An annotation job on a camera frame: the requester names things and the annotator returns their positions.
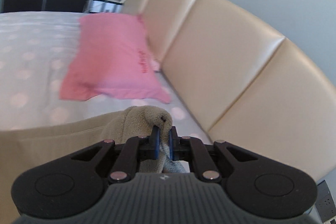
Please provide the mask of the pink pillow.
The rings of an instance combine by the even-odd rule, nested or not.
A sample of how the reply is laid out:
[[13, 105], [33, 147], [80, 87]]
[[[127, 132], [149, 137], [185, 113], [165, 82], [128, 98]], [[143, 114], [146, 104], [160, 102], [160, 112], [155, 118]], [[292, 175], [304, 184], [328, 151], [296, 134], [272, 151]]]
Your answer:
[[87, 14], [79, 19], [77, 53], [60, 86], [62, 100], [117, 99], [170, 103], [151, 65], [147, 31], [138, 15]]

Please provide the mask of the grey power strip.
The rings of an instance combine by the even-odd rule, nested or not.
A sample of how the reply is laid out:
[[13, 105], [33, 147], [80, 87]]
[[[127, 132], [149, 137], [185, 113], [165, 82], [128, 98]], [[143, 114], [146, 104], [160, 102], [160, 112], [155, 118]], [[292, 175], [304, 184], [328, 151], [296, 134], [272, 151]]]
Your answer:
[[322, 223], [335, 223], [335, 201], [327, 182], [323, 180], [317, 185], [318, 196], [315, 203]]

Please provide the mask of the cream padded headboard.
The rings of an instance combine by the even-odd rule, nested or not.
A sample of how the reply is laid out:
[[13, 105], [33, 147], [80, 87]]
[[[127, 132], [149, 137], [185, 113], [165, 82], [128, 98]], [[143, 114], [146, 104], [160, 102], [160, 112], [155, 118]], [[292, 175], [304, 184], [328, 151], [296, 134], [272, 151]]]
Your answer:
[[163, 74], [212, 140], [320, 180], [335, 168], [335, 86], [293, 42], [228, 0], [126, 0]]

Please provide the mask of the beige fleece garment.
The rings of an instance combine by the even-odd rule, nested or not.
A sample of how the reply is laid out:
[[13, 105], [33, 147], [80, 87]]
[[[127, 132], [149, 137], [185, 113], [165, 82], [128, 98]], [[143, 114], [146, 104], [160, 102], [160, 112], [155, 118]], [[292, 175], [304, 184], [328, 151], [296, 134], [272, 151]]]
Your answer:
[[150, 135], [157, 126], [161, 130], [159, 158], [143, 161], [140, 171], [184, 173], [180, 162], [169, 159], [168, 133], [172, 125], [173, 118], [162, 108], [132, 106], [79, 122], [1, 131], [1, 223], [12, 223], [19, 215], [10, 192], [21, 173], [104, 139], [122, 144], [134, 136]]

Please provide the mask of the white bedside table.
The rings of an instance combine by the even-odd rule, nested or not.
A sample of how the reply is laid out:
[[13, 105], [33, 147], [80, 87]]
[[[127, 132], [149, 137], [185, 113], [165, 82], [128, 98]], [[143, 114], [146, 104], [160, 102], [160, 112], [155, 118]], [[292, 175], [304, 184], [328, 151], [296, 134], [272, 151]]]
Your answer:
[[119, 13], [125, 1], [126, 0], [87, 0], [83, 8], [83, 13]]

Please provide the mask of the polka dot bed sheet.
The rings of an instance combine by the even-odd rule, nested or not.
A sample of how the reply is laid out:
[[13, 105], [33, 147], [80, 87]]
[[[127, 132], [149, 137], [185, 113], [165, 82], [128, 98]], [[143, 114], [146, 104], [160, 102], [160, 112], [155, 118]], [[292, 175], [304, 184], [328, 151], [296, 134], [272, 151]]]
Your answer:
[[161, 73], [157, 79], [171, 102], [119, 100], [105, 94], [87, 101], [59, 98], [60, 85], [76, 55], [80, 14], [28, 11], [1, 14], [1, 129], [22, 130], [81, 121], [130, 106], [157, 106], [173, 117], [180, 136], [209, 143]]

